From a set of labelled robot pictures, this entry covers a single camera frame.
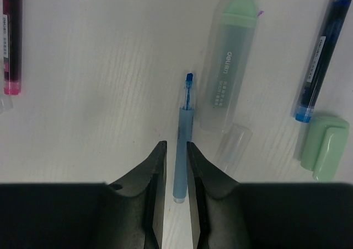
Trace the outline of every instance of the transparent pen cap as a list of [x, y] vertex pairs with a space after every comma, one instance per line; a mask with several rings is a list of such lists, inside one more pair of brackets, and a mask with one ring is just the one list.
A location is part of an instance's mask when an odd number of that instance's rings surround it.
[[11, 96], [0, 95], [0, 114], [13, 108]]
[[234, 124], [225, 134], [215, 156], [215, 164], [232, 176], [242, 158], [253, 133], [246, 127]]

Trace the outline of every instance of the tabletop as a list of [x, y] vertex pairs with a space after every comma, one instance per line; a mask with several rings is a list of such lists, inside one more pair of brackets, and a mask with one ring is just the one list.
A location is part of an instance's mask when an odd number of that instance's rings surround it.
[[[164, 248], [192, 248], [188, 200], [175, 204], [178, 93], [202, 79], [220, 0], [24, 0], [23, 91], [0, 115], [1, 182], [113, 182], [168, 141]], [[234, 122], [253, 136], [239, 182], [313, 182], [298, 161], [305, 124], [293, 118], [328, 0], [256, 0], [258, 28]], [[353, 123], [353, 11], [316, 111]], [[197, 81], [198, 89], [202, 81]], [[198, 105], [202, 95], [197, 97]], [[221, 134], [193, 141], [211, 161]], [[353, 183], [353, 136], [335, 181]]]

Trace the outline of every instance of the pink pen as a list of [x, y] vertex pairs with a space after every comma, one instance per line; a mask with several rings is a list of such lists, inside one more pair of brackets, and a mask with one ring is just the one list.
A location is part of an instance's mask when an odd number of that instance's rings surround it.
[[21, 91], [22, 0], [3, 0], [4, 93]]

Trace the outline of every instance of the mint green highlighter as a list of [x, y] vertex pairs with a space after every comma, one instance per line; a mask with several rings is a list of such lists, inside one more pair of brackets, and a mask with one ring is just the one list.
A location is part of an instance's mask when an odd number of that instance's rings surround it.
[[258, 17], [254, 0], [233, 0], [210, 37], [204, 70], [208, 76], [201, 127], [227, 133], [244, 76]]

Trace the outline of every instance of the blue pen cap end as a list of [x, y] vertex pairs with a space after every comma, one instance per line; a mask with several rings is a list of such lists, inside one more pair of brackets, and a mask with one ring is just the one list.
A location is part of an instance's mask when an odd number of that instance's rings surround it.
[[186, 76], [186, 81], [192, 82], [192, 79], [194, 78], [194, 75], [192, 73], [187, 74]]
[[299, 106], [296, 113], [296, 120], [303, 123], [309, 123], [311, 120], [311, 117], [313, 116], [313, 112], [314, 112], [313, 108]]

